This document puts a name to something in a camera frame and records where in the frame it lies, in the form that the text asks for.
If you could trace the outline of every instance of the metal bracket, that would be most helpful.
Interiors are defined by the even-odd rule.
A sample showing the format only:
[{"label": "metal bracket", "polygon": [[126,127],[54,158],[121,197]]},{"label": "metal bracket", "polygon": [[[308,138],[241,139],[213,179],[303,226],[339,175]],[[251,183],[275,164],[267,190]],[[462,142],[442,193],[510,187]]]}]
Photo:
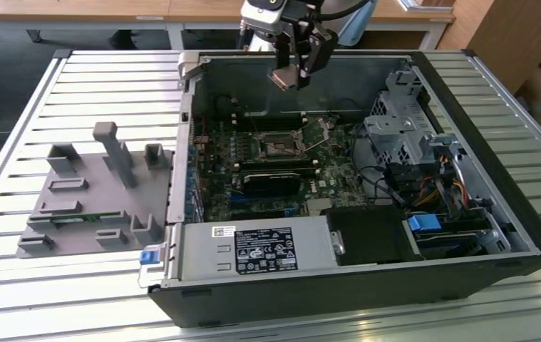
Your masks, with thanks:
[{"label": "metal bracket", "polygon": [[199,59],[197,51],[184,51],[179,54],[176,61],[176,70],[181,80],[189,80],[195,75],[203,72],[200,66],[209,61]]}]

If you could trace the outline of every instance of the red wire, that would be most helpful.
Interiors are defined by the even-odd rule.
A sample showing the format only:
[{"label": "red wire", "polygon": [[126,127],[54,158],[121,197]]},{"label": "red wire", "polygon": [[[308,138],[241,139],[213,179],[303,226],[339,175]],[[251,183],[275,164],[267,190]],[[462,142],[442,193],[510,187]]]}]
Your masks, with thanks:
[{"label": "red wire", "polygon": [[431,179],[432,179],[432,177],[426,177],[426,178],[422,179],[422,182],[420,182],[420,192],[422,192],[422,189],[423,189],[423,184],[424,184],[428,180],[431,180]]}]

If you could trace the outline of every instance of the motherboard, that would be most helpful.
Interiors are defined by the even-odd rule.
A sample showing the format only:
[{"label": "motherboard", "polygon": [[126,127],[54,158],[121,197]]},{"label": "motherboard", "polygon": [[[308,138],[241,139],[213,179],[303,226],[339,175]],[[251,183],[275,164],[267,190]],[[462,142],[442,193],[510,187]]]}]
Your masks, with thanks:
[{"label": "motherboard", "polygon": [[204,222],[316,216],[363,205],[348,151],[354,124],[342,121],[306,113],[201,119],[193,146]]}]

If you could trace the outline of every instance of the warning label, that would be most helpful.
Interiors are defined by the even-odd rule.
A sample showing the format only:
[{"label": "warning label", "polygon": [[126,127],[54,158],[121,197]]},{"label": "warning label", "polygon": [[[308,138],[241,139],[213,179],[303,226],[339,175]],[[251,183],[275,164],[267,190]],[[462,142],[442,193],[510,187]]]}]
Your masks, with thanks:
[{"label": "warning label", "polygon": [[291,228],[235,231],[233,245],[239,274],[298,269]]}]

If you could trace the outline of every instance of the table leg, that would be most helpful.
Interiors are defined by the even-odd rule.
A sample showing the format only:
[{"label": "table leg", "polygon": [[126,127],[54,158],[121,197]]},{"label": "table leg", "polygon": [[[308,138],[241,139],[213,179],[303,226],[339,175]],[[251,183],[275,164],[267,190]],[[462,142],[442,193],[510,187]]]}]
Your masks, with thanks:
[{"label": "table leg", "polygon": [[434,50],[436,48],[446,26],[447,26],[446,23],[432,24],[428,31],[423,35],[420,42],[420,50]]},{"label": "table leg", "polygon": [[29,35],[29,39],[33,43],[41,42],[40,30],[26,30],[26,34]]},{"label": "table leg", "polygon": [[171,50],[183,50],[181,30],[183,30],[181,23],[167,24],[168,41],[171,44]]}]

